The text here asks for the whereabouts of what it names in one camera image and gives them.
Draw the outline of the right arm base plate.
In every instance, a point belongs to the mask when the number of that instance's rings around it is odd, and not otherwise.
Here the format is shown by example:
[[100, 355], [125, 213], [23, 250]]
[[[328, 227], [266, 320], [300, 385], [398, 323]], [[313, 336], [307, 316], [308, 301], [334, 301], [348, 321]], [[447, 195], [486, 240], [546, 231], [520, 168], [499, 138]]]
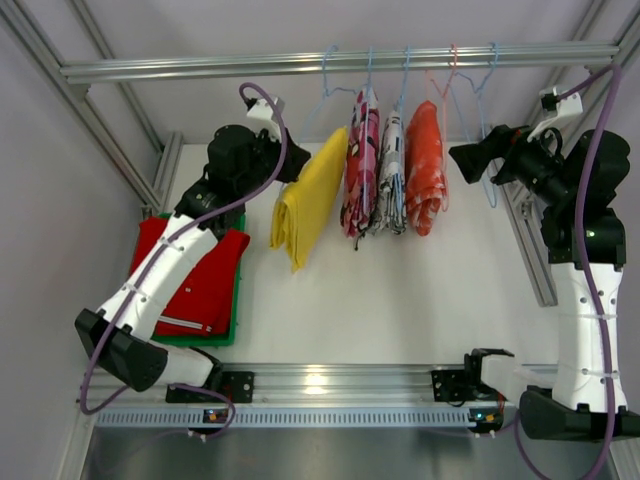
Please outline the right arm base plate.
[[465, 370], [433, 370], [430, 375], [436, 402], [460, 407], [467, 402], [498, 399], [498, 393], [494, 389]]

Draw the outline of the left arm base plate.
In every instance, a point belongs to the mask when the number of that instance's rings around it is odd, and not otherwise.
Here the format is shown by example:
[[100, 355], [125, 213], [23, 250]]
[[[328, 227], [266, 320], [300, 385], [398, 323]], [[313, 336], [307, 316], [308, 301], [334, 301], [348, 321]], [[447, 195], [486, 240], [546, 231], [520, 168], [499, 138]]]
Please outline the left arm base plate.
[[[222, 371], [214, 373], [213, 377], [207, 380], [204, 388], [207, 390], [214, 388], [218, 394], [232, 403], [250, 404], [253, 402], [254, 379], [255, 375], [251, 371]], [[222, 400], [209, 394], [171, 387], [166, 390], [165, 401], [169, 404], [222, 403]]]

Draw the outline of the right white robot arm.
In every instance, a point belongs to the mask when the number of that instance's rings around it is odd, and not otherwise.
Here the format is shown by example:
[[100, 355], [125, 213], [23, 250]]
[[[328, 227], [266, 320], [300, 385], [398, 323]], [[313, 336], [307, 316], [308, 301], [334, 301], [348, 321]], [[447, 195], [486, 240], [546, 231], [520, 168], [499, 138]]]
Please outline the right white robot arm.
[[532, 135], [500, 125], [482, 141], [450, 148], [469, 184], [489, 163], [503, 162], [497, 185], [520, 182], [540, 199], [541, 221], [555, 283], [559, 359], [553, 386], [534, 384], [506, 354], [481, 363], [481, 381], [518, 401], [525, 434], [536, 440], [633, 438], [639, 417], [628, 408], [617, 359], [617, 297], [626, 263], [626, 235], [610, 203], [630, 170], [629, 144], [589, 130], [568, 156], [549, 127]]

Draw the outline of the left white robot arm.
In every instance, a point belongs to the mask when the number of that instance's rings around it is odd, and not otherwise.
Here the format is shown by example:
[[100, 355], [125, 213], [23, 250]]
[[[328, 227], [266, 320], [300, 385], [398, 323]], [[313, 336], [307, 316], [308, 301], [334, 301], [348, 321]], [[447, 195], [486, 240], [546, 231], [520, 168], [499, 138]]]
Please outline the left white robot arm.
[[196, 348], [155, 343], [156, 325], [192, 270], [233, 234], [246, 203], [274, 181], [297, 180], [311, 154], [286, 130], [228, 125], [214, 133], [207, 158], [129, 279], [97, 310], [84, 309], [76, 317], [89, 357], [83, 393], [96, 368], [136, 392], [157, 384], [215, 389], [219, 362]]

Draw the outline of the yellow trousers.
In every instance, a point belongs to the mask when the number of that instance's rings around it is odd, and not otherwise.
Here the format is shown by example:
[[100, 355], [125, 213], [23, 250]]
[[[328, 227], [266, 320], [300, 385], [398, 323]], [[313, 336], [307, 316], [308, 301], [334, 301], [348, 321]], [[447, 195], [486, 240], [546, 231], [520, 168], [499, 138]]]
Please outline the yellow trousers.
[[274, 204], [269, 247], [286, 251], [292, 272], [307, 265], [329, 222], [342, 183], [347, 146], [347, 129], [336, 129]]

